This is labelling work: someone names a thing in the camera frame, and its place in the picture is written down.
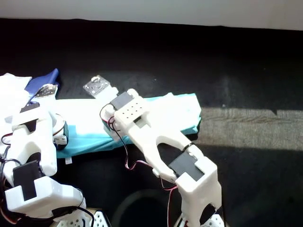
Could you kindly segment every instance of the floor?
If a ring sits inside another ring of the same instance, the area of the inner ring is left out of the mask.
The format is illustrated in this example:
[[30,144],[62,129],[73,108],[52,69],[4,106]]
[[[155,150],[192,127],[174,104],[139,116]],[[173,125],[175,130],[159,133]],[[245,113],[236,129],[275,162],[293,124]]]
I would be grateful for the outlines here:
[[[58,68],[58,99],[90,98],[82,86],[97,74],[145,97],[196,93],[203,118],[196,143],[218,165],[230,226],[301,223],[302,32],[82,20],[0,25],[0,75]],[[130,149],[133,160],[141,156]],[[161,156],[169,159],[169,149]],[[54,177],[81,188],[114,227],[166,226],[167,193],[148,169],[127,172],[123,161],[122,149],[81,155],[68,166],[59,160]],[[121,207],[126,198],[138,201]],[[172,219],[179,206],[174,193]]]

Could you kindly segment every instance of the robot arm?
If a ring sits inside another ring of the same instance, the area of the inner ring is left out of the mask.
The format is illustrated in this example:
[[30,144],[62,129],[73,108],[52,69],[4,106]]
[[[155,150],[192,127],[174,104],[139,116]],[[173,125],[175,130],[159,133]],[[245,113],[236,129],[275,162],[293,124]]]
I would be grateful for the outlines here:
[[[144,154],[153,173],[178,186],[182,197],[181,216],[188,226],[200,227],[221,207],[216,164],[180,131],[161,121],[157,110],[151,109],[135,90],[117,96],[101,112],[102,118],[114,119],[113,130],[107,127],[114,139],[118,130],[120,136],[127,135]],[[159,155],[160,143],[178,148],[182,154],[167,166]],[[209,206],[214,211],[205,219],[203,211]]]
[[12,186],[4,192],[8,210],[55,221],[82,217],[78,210],[86,208],[82,192],[50,178],[57,172],[56,149],[67,143],[67,124],[62,117],[33,103],[13,116],[12,130],[4,160],[18,162],[4,161],[1,166],[1,176]]

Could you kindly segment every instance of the white cloth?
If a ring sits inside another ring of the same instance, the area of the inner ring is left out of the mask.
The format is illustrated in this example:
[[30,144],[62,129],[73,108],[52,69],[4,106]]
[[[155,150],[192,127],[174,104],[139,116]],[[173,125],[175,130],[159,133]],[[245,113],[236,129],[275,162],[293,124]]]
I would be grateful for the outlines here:
[[[0,137],[11,132],[12,115],[27,103],[29,94],[24,88],[30,80],[31,77],[16,77],[10,73],[0,76]],[[5,147],[0,142],[0,154]]]

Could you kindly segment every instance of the teal cloth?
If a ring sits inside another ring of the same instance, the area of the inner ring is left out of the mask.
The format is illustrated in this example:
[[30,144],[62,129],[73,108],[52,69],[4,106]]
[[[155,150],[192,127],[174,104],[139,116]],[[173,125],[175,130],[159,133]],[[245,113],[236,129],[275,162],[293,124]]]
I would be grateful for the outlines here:
[[[176,97],[184,96],[196,96],[195,94],[184,94]],[[146,98],[148,101],[156,100],[160,97]],[[195,134],[198,132],[197,126],[200,122],[200,116],[196,117],[196,124],[190,125],[188,128],[182,130],[185,135]],[[85,134],[79,135],[76,132],[75,125],[68,125],[69,130],[69,142],[65,149],[57,151],[57,158],[68,158],[80,154],[113,150],[117,147],[123,146],[123,143],[119,141],[114,141],[108,134]],[[123,138],[126,144],[131,144],[131,140],[124,136]]]

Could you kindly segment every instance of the white wall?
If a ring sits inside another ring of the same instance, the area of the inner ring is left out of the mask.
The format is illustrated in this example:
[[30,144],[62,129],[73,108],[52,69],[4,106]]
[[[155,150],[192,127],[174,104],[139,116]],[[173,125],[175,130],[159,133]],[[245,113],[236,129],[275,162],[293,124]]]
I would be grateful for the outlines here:
[[0,17],[303,30],[303,0],[0,0]]

